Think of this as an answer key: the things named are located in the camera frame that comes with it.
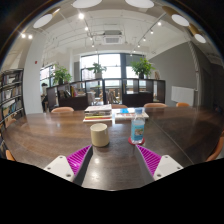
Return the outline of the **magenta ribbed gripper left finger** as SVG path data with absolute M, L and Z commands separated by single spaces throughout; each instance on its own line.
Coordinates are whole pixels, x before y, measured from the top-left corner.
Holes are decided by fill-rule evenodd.
M 92 146 L 88 145 L 69 156 L 59 155 L 44 170 L 81 186 L 92 155 Z

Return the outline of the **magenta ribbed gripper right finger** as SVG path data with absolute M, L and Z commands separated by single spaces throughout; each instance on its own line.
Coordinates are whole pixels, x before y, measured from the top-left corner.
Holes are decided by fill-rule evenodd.
M 182 169 L 182 166 L 169 155 L 160 156 L 137 145 L 135 156 L 139 162 L 145 182 L 153 182 Z

